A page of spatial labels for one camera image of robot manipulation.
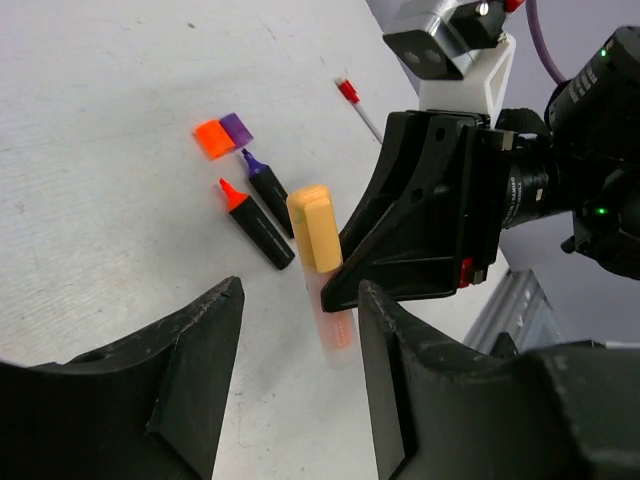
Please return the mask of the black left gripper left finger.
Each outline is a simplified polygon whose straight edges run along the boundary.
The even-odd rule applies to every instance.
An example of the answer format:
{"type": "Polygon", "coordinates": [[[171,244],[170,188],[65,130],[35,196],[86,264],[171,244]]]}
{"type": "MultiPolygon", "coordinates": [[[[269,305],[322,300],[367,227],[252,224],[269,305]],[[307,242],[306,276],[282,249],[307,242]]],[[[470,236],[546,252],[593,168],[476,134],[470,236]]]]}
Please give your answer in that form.
{"type": "Polygon", "coordinates": [[[65,364],[1,366],[5,479],[208,479],[244,306],[229,277],[65,364]]]}

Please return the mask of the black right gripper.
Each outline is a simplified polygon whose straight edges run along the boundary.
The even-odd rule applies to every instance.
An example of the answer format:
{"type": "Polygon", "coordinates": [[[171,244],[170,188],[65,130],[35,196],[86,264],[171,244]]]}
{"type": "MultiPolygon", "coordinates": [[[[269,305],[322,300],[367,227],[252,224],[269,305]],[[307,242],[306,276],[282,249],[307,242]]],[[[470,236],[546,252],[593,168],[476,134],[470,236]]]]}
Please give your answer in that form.
{"type": "Polygon", "coordinates": [[[506,109],[479,136],[492,184],[479,265],[496,258],[500,233],[568,212],[561,244],[606,271],[639,277],[639,28],[615,31],[544,114],[506,109]]]}

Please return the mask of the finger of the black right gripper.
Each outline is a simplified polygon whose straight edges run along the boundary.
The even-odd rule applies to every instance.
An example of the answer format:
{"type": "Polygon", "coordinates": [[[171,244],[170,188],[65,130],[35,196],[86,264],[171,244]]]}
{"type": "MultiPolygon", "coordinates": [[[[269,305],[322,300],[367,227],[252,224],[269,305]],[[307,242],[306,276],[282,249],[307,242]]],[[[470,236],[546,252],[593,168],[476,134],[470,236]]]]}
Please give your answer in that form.
{"type": "Polygon", "coordinates": [[[394,112],[378,162],[340,233],[344,263],[327,312],[358,304],[363,280],[396,301],[443,298],[486,281],[497,257],[500,162],[479,114],[394,112]]]}

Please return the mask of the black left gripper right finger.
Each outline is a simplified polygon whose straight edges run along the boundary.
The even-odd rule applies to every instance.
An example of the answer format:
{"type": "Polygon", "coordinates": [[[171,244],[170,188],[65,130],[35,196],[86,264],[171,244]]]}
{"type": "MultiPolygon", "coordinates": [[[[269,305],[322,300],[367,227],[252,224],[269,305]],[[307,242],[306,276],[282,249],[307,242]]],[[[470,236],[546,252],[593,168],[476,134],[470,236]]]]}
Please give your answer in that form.
{"type": "Polygon", "coordinates": [[[509,359],[473,350],[359,287],[382,479],[635,479],[639,353],[585,342],[509,359]]]}

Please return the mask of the pale orange yellow highlighter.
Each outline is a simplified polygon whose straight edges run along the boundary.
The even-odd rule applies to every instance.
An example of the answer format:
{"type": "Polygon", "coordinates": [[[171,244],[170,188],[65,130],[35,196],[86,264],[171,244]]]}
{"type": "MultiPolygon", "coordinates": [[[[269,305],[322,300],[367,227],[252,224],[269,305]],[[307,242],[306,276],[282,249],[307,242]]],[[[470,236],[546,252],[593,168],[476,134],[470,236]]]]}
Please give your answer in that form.
{"type": "Polygon", "coordinates": [[[330,190],[303,187],[286,204],[325,360],[342,368],[353,360],[357,340],[353,312],[329,313],[321,303],[323,287],[343,264],[330,190]]]}

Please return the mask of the purple black highlighter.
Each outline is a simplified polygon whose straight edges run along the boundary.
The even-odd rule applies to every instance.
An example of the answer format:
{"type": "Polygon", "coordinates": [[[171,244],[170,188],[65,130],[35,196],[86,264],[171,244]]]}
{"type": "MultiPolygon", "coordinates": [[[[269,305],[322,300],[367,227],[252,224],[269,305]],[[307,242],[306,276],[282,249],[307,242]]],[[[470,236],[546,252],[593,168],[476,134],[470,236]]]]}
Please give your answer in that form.
{"type": "Polygon", "coordinates": [[[269,165],[258,161],[246,148],[241,150],[241,154],[247,164],[250,184],[285,234],[293,239],[294,233],[286,204],[288,193],[269,165]]]}

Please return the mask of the orange black highlighter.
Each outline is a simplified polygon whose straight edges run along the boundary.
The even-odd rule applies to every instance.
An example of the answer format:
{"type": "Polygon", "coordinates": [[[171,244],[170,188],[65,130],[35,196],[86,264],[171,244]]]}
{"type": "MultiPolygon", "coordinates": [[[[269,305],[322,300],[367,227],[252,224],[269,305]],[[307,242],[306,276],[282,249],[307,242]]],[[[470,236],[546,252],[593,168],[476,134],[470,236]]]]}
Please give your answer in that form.
{"type": "Polygon", "coordinates": [[[276,269],[285,269],[295,254],[253,197],[236,190],[223,178],[219,179],[219,185],[234,222],[276,269]]]}

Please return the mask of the purple highlighter cap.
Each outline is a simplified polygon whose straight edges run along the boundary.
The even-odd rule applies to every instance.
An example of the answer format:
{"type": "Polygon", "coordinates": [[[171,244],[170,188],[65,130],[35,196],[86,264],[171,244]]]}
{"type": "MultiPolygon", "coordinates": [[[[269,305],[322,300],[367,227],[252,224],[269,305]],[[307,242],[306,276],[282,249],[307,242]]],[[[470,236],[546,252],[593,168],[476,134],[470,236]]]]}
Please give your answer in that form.
{"type": "Polygon", "coordinates": [[[220,124],[237,149],[246,147],[254,136],[236,113],[230,113],[219,119],[220,124]]]}

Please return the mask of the orange highlighter cap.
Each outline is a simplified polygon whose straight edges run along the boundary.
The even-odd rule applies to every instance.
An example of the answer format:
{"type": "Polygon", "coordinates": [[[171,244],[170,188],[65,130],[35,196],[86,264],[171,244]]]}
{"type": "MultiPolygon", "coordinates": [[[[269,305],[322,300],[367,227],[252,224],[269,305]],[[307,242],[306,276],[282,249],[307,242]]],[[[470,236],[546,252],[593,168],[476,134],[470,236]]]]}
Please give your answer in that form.
{"type": "Polygon", "coordinates": [[[236,148],[235,142],[217,119],[199,125],[193,135],[210,160],[219,159],[236,148]]]}

